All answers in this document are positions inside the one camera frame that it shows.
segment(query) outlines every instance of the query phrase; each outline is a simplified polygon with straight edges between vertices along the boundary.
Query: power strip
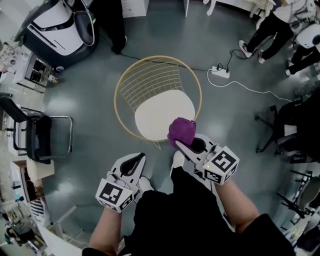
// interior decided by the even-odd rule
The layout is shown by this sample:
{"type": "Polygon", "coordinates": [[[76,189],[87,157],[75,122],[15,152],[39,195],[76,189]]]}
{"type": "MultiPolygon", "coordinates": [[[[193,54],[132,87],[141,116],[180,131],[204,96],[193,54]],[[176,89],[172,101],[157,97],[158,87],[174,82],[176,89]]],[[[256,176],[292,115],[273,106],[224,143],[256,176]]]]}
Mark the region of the power strip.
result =
{"type": "Polygon", "coordinates": [[[212,66],[212,71],[211,74],[213,75],[217,75],[219,77],[223,77],[223,78],[229,78],[230,77],[230,71],[227,73],[227,71],[225,69],[217,69],[216,66],[212,66]]]}

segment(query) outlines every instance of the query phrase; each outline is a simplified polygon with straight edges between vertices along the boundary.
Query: black sleeve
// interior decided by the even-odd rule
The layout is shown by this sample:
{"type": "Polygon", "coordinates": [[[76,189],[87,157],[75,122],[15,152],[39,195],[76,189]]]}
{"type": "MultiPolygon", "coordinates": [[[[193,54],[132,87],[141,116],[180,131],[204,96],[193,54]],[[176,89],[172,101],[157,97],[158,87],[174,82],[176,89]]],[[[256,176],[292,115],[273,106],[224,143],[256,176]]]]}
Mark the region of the black sleeve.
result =
{"type": "Polygon", "coordinates": [[[252,255],[286,255],[296,253],[290,242],[273,223],[268,214],[256,218],[242,233],[252,255]]]}
{"type": "Polygon", "coordinates": [[[108,256],[102,251],[93,249],[93,248],[85,248],[82,250],[82,256],[108,256]]]}

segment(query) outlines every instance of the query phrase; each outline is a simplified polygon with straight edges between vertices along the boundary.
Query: white cube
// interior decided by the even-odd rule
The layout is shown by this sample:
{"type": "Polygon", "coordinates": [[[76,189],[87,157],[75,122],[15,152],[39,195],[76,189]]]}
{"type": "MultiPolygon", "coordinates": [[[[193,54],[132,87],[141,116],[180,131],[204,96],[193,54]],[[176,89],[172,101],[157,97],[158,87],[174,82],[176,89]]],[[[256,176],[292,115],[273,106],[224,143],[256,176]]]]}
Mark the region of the white cube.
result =
{"type": "Polygon", "coordinates": [[[121,213],[134,200],[134,192],[102,178],[95,198],[104,207],[121,213]]]}
{"type": "Polygon", "coordinates": [[[237,170],[239,158],[227,147],[203,165],[203,178],[223,185],[237,170]]]}

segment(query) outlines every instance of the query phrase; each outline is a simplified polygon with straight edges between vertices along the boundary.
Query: purple object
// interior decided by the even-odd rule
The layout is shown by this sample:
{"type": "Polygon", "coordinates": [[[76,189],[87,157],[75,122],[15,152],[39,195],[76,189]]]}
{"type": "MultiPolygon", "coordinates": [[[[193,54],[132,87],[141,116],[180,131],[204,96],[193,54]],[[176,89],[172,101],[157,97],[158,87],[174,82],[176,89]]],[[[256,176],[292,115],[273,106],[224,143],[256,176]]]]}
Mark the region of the purple object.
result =
{"type": "Polygon", "coordinates": [[[196,123],[183,117],[178,117],[169,126],[167,135],[170,144],[177,148],[176,141],[190,146],[196,135],[196,123]]]}

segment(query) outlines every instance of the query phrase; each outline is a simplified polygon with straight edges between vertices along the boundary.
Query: white shirt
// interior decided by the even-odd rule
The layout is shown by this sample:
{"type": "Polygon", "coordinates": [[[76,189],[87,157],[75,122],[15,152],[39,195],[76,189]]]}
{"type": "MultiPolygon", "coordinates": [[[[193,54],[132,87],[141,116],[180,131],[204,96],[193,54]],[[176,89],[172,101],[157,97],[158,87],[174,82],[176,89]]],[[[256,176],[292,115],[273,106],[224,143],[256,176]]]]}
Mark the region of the white shirt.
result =
{"type": "Polygon", "coordinates": [[[275,16],[286,23],[298,20],[296,16],[299,19],[313,19],[316,16],[314,0],[287,0],[287,3],[287,6],[280,6],[273,12],[275,16]]]}

